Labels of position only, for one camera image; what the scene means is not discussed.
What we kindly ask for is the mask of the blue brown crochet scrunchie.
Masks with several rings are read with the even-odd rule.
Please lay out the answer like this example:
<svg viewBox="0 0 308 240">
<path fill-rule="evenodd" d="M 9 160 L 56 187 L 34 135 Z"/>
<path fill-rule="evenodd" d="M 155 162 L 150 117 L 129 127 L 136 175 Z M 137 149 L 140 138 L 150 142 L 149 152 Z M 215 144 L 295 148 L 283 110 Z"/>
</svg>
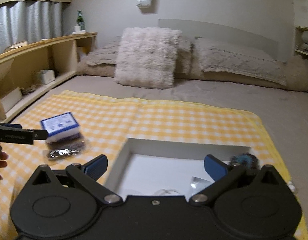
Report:
<svg viewBox="0 0 308 240">
<path fill-rule="evenodd" d="M 230 167 L 236 166 L 246 167 L 249 173 L 257 173 L 260 170 L 259 159 L 250 153 L 235 155 L 230 159 Z"/>
</svg>

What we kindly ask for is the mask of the grey curtain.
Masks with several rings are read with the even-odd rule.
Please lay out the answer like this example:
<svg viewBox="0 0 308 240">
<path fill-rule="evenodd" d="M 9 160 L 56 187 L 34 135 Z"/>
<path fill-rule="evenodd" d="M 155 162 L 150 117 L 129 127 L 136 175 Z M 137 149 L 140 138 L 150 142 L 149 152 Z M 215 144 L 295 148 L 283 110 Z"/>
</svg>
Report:
<svg viewBox="0 0 308 240">
<path fill-rule="evenodd" d="M 0 54 L 18 42 L 62 36 L 63 3 L 8 2 L 0 5 Z"/>
</svg>

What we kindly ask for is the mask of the wooden bedside shelf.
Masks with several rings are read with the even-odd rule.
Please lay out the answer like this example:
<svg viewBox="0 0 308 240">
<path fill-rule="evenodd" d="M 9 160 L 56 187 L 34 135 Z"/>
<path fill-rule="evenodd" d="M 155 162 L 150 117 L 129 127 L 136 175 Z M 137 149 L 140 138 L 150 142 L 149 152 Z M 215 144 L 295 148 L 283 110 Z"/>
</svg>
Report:
<svg viewBox="0 0 308 240">
<path fill-rule="evenodd" d="M 10 50 L 0 54 L 0 121 L 9 122 L 38 98 L 77 75 L 78 48 L 87 53 L 95 45 L 97 33 L 61 36 Z M 35 73 L 53 70 L 56 79 L 47 85 L 39 85 L 34 92 L 25 95 L 10 110 L 3 107 L 3 98 L 16 88 L 28 88 L 34 84 Z"/>
</svg>

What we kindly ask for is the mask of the grey quilted pillow right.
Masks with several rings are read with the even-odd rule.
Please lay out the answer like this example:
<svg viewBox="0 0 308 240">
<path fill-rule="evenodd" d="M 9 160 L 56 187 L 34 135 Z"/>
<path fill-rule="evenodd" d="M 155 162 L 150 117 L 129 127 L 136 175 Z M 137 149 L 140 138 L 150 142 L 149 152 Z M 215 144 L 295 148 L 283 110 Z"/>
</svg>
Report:
<svg viewBox="0 0 308 240">
<path fill-rule="evenodd" d="M 195 39 L 194 55 L 203 72 L 230 71 L 254 75 L 261 68 L 273 70 L 276 63 L 262 50 L 208 38 Z"/>
</svg>

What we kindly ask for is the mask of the white tissue box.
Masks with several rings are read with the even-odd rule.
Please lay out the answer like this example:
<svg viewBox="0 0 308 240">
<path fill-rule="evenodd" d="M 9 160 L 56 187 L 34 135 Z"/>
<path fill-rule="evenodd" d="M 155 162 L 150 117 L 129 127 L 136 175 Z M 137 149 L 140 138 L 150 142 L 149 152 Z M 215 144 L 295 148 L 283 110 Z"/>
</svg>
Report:
<svg viewBox="0 0 308 240">
<path fill-rule="evenodd" d="M 53 70 L 41 70 L 33 74 L 33 82 L 35 85 L 47 85 L 55 80 L 55 72 Z"/>
</svg>

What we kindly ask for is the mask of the silver foil snack packet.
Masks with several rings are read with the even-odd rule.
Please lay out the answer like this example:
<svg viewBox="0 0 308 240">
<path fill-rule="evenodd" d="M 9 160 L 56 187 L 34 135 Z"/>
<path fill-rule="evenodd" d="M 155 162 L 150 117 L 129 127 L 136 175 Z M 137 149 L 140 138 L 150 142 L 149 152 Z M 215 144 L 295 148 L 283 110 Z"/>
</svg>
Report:
<svg viewBox="0 0 308 240">
<path fill-rule="evenodd" d="M 189 190 L 187 193 L 187 197 L 190 198 L 195 194 L 198 194 L 200 191 L 204 190 L 205 188 L 209 187 L 213 181 L 205 180 L 198 177 L 192 177 Z"/>
</svg>

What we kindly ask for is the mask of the white cardboard box tray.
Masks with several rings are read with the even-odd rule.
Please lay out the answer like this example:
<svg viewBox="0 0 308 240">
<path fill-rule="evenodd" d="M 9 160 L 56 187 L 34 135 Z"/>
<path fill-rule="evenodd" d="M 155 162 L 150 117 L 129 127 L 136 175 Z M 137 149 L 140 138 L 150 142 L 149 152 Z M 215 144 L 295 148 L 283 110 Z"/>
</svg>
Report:
<svg viewBox="0 0 308 240">
<path fill-rule="evenodd" d="M 223 163 L 246 146 L 195 144 L 129 138 L 113 165 L 108 166 L 105 186 L 122 198 L 127 196 L 185 196 L 192 177 L 213 181 L 204 159 L 211 154 Z"/>
</svg>

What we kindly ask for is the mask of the grey quilted pillow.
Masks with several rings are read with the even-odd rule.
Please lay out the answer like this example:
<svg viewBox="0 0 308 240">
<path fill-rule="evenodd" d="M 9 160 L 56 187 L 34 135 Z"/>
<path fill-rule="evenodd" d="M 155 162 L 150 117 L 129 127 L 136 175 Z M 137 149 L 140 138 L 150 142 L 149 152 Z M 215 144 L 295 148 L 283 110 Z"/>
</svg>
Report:
<svg viewBox="0 0 308 240">
<path fill-rule="evenodd" d="M 114 77 L 116 59 L 119 52 L 120 36 L 110 41 L 105 46 L 90 52 L 80 63 L 81 74 L 92 76 Z M 178 43 L 178 55 L 176 59 L 176 74 L 189 74 L 191 69 L 192 43 L 182 36 Z"/>
<path fill-rule="evenodd" d="M 208 38 L 195 39 L 194 55 L 203 72 L 230 71 L 254 75 L 261 68 L 273 70 L 276 63 L 262 50 Z"/>
</svg>

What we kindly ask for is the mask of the blue white tissue pack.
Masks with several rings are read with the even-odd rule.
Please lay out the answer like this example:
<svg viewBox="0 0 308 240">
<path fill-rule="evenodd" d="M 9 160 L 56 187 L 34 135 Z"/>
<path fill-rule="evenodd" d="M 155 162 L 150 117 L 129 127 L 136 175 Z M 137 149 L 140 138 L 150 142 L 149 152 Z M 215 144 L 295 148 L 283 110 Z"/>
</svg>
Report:
<svg viewBox="0 0 308 240">
<path fill-rule="evenodd" d="M 48 144 L 80 137 L 80 125 L 71 112 L 56 115 L 40 121 L 42 129 L 47 130 L 45 140 Z"/>
</svg>

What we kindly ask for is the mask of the white shelf unit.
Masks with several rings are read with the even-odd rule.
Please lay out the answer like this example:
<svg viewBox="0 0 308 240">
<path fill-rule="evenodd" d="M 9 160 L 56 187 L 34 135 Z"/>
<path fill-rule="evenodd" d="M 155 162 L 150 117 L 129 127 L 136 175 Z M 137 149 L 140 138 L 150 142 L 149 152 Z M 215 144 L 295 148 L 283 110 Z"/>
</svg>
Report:
<svg viewBox="0 0 308 240">
<path fill-rule="evenodd" d="M 308 27 L 295 27 L 294 54 L 308 58 Z"/>
</svg>

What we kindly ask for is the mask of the clear bag with dark items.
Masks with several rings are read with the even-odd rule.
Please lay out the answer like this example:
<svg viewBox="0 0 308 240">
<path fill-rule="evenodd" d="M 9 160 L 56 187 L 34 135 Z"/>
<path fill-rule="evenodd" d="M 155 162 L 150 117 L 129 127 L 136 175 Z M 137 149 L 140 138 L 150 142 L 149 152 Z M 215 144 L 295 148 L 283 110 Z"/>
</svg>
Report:
<svg viewBox="0 0 308 240">
<path fill-rule="evenodd" d="M 47 144 L 42 155 L 48 161 L 57 161 L 80 155 L 90 148 L 90 141 L 81 133 Z"/>
</svg>

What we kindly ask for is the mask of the grey quilted pillow left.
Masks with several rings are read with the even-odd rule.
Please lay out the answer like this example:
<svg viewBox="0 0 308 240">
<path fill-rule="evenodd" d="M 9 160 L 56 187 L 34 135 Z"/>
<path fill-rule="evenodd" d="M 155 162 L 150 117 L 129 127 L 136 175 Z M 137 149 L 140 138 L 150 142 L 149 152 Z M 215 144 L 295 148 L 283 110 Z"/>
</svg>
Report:
<svg viewBox="0 0 308 240">
<path fill-rule="evenodd" d="M 110 41 L 105 46 L 90 52 L 80 63 L 81 74 L 92 76 L 114 77 L 116 59 L 119 52 L 120 36 Z M 192 43 L 182 36 L 178 43 L 178 55 L 176 59 L 176 74 L 189 74 L 191 69 Z"/>
</svg>

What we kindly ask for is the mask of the grey headboard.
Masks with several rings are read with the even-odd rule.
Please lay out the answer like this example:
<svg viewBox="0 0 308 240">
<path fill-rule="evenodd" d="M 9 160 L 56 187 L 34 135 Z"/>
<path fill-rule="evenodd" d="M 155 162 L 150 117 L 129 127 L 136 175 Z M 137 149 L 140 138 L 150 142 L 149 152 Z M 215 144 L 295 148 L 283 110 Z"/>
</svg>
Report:
<svg viewBox="0 0 308 240">
<path fill-rule="evenodd" d="M 237 28 L 200 21 L 163 18 L 158 19 L 158 27 L 179 29 L 192 40 L 199 37 L 208 38 L 263 50 L 275 60 L 278 57 L 277 41 Z"/>
</svg>

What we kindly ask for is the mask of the fluffy white pillow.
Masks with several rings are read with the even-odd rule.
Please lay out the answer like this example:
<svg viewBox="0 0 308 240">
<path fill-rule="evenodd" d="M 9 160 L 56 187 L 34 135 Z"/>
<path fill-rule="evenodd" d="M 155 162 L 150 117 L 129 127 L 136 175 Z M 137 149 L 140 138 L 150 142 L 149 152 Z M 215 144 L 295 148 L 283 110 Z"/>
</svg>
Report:
<svg viewBox="0 0 308 240">
<path fill-rule="evenodd" d="M 114 81 L 132 87 L 173 87 L 181 35 L 180 30 L 170 28 L 126 28 L 117 53 Z"/>
</svg>

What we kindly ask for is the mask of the yellow white checkered blanket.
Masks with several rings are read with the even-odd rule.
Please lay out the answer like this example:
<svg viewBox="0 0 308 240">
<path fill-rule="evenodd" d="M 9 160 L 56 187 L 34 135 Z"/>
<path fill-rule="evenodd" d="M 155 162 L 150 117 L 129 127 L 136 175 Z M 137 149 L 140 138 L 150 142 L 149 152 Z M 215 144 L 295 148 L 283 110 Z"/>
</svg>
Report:
<svg viewBox="0 0 308 240">
<path fill-rule="evenodd" d="M 127 138 L 247 146 L 261 164 L 274 165 L 286 182 L 292 181 L 262 120 L 248 111 L 173 100 L 116 99 L 65 90 L 51 95 L 13 123 L 37 129 L 40 120 L 66 112 L 71 112 L 80 124 L 87 149 L 52 165 L 62 169 L 72 161 L 84 163 L 105 154 L 109 169 L 98 180 L 100 183 L 109 176 Z M 37 166 L 51 164 L 43 155 L 46 146 L 44 141 L 34 145 L 2 144 L 9 159 L 8 166 L 0 169 L 0 239 L 17 235 L 9 218 L 10 204 Z"/>
</svg>

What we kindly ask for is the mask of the green glass bottle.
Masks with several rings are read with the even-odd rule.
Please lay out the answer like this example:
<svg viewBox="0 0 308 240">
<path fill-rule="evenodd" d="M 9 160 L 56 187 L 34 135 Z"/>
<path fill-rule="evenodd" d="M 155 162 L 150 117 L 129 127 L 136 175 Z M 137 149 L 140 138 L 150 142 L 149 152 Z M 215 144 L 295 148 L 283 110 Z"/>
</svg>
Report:
<svg viewBox="0 0 308 240">
<path fill-rule="evenodd" d="M 78 10 L 77 11 L 77 26 L 79 26 L 79 30 L 82 31 L 82 30 L 85 30 L 85 22 L 83 20 L 83 15 L 82 15 L 82 12 L 81 10 Z"/>
</svg>

